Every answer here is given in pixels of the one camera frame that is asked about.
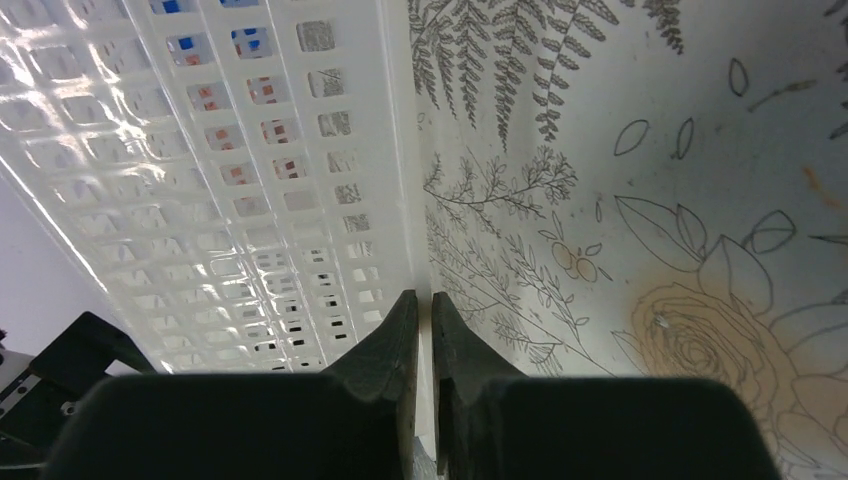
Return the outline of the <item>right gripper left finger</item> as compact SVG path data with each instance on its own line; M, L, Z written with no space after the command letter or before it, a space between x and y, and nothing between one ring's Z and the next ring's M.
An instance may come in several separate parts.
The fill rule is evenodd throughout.
M45 479L407 479L418 300L316 373L104 381L61 432Z

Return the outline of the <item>blue divided plastic tray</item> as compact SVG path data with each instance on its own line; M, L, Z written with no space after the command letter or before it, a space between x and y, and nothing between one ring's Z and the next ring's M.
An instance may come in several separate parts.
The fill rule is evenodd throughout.
M264 7L266 1L150 1L154 15L179 22L175 34L167 36L166 47L177 66L211 63L229 43L241 60L273 55L267 27L230 28L226 18L235 10Z

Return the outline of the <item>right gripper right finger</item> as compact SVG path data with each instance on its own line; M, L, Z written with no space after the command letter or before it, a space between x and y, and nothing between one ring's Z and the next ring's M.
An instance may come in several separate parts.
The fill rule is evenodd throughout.
M448 479L776 479L741 400L702 379L531 377L432 300Z

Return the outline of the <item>pink plastic basket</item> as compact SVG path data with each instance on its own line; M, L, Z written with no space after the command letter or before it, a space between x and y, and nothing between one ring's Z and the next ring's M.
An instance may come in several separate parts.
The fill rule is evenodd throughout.
M256 105L277 104L287 100L287 86L281 76L261 76L245 81L249 96ZM187 95L197 111L230 109L232 103L225 85L221 82L195 84L187 87ZM261 123L262 134L269 144L287 144L296 139L297 125L292 120L275 119ZM235 124L209 127L204 132L208 146L213 151L229 151L246 145L241 128ZM300 155L274 158L270 161L279 180L304 178L306 169ZM252 160L238 161L219 168L222 180L228 186L252 185L259 175ZM261 215L268 212L267 201L262 196L247 196L233 201L241 216Z

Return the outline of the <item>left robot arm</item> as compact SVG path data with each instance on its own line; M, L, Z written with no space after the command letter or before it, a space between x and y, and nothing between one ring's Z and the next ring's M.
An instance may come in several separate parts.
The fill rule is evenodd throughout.
M155 368L122 330L82 313L35 356L1 349L1 477L36 479L77 403L113 363Z

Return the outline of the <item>floral table mat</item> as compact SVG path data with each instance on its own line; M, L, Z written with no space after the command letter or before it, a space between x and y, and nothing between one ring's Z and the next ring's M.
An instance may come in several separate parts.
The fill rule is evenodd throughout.
M847 475L847 5L411 1L431 275L525 370L710 378Z

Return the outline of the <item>white plastic basket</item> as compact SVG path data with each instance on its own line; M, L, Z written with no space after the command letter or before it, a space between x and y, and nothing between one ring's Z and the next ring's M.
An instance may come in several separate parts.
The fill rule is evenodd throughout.
M1 5L1 175L168 373L321 370L374 331L425 271L409 21L402 1L266 1L230 28L267 27L273 55L177 66L179 22L150 1ZM281 76L256 105L245 81ZM232 107L197 111L221 82ZM292 120L269 144L263 121ZM213 151L235 124L246 145ZM304 178L270 161L300 155ZM252 160L259 182L219 168ZM265 214L233 201L262 196Z

